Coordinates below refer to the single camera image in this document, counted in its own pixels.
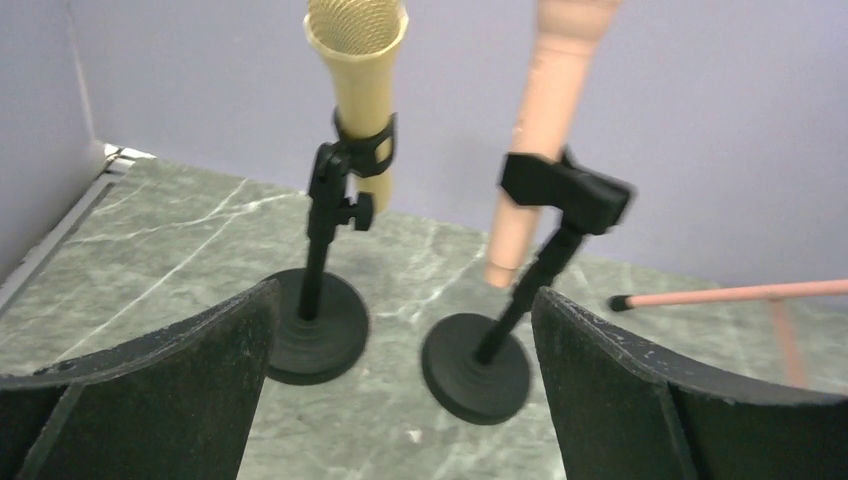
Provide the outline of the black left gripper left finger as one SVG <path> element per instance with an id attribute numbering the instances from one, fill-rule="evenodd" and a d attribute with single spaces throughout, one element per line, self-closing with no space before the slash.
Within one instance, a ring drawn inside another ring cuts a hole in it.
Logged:
<path id="1" fill-rule="evenodd" d="M 234 479 L 279 320 L 266 280 L 199 314 L 1 379 L 5 479 Z"/>

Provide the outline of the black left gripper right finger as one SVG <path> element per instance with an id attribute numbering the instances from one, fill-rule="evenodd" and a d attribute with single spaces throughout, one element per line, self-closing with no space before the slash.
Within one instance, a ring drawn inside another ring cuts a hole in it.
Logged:
<path id="1" fill-rule="evenodd" d="M 847 399 L 731 373 L 541 289 L 531 322 L 570 479 L 843 479 Z"/>

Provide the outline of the black round-base mic stand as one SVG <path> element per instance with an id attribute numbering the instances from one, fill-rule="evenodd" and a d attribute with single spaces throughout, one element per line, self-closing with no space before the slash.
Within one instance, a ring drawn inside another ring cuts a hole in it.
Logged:
<path id="1" fill-rule="evenodd" d="M 423 342 L 421 367 L 430 393 L 449 413 L 475 425 L 503 423 L 524 406 L 530 366 L 513 329 L 531 310 L 537 291 L 553 284 L 586 237 L 620 223 L 633 194 L 628 183 L 579 165 L 569 147 L 553 163 L 508 154 L 500 185 L 517 205 L 554 207 L 560 217 L 497 319 L 453 314 L 437 322 Z"/>

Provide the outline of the pink toy microphone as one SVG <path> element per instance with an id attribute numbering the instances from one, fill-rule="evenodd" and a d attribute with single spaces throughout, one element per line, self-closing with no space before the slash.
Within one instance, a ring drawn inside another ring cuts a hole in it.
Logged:
<path id="1" fill-rule="evenodd" d="M 536 34 L 510 153 L 552 163 L 571 129 L 597 47 L 619 9 L 619 1 L 539 1 Z M 498 193 L 484 279 L 508 287 L 522 265 L 540 212 Z"/>

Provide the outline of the yellow toy microphone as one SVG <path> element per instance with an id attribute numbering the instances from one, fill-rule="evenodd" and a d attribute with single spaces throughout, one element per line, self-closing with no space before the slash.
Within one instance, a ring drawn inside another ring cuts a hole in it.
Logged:
<path id="1" fill-rule="evenodd" d="M 360 191 L 384 211 L 392 194 L 396 115 L 392 69 L 408 27 L 394 0 L 316 0 L 307 3 L 306 38 L 329 69 L 336 95 L 334 123 L 341 140 L 364 158 L 353 168 Z"/>

